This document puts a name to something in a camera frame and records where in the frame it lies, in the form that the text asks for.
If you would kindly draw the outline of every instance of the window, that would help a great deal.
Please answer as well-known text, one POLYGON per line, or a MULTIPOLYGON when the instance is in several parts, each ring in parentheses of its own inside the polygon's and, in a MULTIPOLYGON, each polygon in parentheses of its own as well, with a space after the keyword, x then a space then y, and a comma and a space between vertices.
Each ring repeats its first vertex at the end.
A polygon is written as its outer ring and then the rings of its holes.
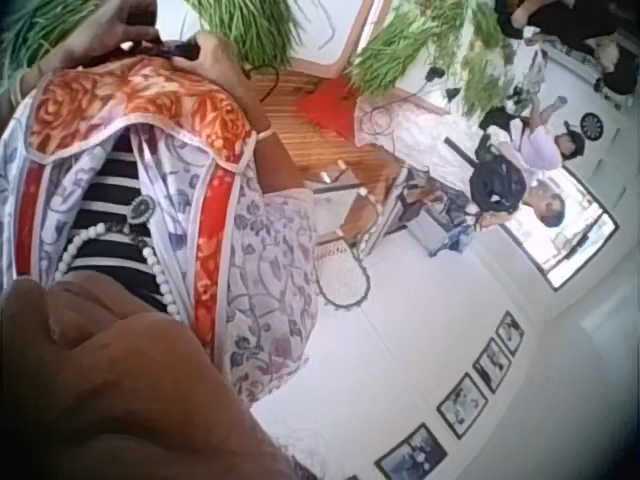
POLYGON ((618 224, 569 169, 548 172, 544 181, 566 202, 563 224, 547 228, 522 208, 504 229, 557 291, 604 247, 618 224))

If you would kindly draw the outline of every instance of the pink shirt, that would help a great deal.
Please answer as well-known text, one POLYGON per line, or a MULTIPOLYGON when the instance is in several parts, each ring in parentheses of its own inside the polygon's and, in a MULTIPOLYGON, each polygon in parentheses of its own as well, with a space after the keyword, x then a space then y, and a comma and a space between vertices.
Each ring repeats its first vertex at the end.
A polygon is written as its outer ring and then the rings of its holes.
POLYGON ((511 137, 514 148, 520 152, 528 168, 551 171, 562 167, 562 155, 549 127, 541 125, 533 133, 527 129, 523 136, 522 122, 516 119, 511 122, 511 137))

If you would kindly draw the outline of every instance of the cap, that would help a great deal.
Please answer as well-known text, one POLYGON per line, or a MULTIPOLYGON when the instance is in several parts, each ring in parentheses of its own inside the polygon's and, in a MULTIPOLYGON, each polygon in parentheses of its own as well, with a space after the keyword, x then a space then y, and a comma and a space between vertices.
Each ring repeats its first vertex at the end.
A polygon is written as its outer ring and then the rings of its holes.
POLYGON ((564 126, 567 129, 567 135, 571 138, 571 142, 576 146, 576 149, 573 151, 571 155, 564 156, 564 160, 573 160, 574 158, 581 157, 584 155, 584 149, 586 142, 584 141, 584 137, 581 133, 573 130, 569 125, 569 122, 564 122, 564 126))

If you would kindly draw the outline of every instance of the dartboard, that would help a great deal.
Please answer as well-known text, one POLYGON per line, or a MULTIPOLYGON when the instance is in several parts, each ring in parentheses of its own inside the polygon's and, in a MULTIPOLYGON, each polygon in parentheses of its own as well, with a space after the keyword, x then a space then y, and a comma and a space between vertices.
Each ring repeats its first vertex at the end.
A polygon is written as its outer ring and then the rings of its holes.
POLYGON ((604 135, 604 123, 595 113, 585 113, 580 120, 580 129, 587 140, 597 142, 604 135))

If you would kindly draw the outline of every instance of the red cloth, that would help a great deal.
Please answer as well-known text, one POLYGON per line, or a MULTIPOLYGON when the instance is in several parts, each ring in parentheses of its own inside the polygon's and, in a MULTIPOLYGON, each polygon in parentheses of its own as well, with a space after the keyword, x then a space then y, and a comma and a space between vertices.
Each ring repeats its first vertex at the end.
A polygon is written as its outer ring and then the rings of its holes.
POLYGON ((325 80, 318 89, 298 100, 298 110, 313 124, 353 141, 353 117, 358 95, 345 75, 325 80))

